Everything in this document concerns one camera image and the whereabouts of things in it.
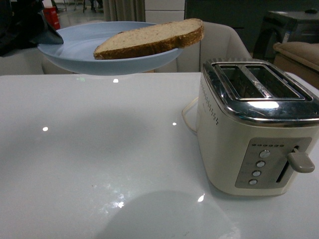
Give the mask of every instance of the toaster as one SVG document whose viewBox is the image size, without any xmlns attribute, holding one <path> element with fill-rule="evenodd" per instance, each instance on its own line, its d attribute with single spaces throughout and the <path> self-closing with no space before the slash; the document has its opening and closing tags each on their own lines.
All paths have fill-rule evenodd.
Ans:
<svg viewBox="0 0 319 239">
<path fill-rule="evenodd" d="M 230 195 L 274 196 L 315 166 L 319 98 L 271 63 L 202 66 L 196 131 L 207 176 Z"/>
</svg>

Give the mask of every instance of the bread crust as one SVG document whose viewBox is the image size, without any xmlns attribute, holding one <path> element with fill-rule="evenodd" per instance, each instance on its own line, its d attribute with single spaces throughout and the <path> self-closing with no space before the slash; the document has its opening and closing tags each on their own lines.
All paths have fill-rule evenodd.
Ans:
<svg viewBox="0 0 319 239">
<path fill-rule="evenodd" d="M 152 43 L 114 49 L 108 51 L 94 51 L 94 58 L 98 60 L 105 59 L 125 59 L 154 55 L 166 52 L 175 48 L 185 48 L 199 42 L 204 37 L 204 27 L 201 25 L 198 29 L 183 35 L 177 35 L 165 40 L 155 41 Z"/>
</svg>

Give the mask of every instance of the red object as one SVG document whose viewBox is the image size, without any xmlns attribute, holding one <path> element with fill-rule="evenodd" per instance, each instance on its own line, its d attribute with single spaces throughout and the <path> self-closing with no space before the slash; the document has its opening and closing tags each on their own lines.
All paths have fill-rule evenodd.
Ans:
<svg viewBox="0 0 319 239">
<path fill-rule="evenodd" d="M 43 14 L 47 22 L 53 26 L 55 30 L 61 28 L 55 7 L 46 7 L 43 10 Z"/>
</svg>

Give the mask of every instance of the beige cushion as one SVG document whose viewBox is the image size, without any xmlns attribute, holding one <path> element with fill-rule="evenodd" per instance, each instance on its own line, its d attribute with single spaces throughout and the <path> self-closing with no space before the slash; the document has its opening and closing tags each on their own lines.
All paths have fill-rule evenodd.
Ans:
<svg viewBox="0 0 319 239">
<path fill-rule="evenodd" d="M 305 66 L 319 71 L 319 44 L 306 42 L 276 43 L 274 50 Z"/>
<path fill-rule="evenodd" d="M 274 65 L 286 72 L 291 72 L 319 89 L 318 71 L 305 66 L 281 53 L 276 54 Z"/>
</svg>

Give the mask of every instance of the toaster control panel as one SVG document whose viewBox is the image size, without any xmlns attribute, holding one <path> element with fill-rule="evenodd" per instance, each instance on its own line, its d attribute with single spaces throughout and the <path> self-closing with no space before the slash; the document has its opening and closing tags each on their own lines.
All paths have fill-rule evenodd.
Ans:
<svg viewBox="0 0 319 239">
<path fill-rule="evenodd" d="M 294 171 L 287 161 L 287 155 L 294 148 L 299 152 L 305 152 L 311 140 L 310 137 L 251 139 L 235 187 L 250 189 L 284 187 Z"/>
</svg>

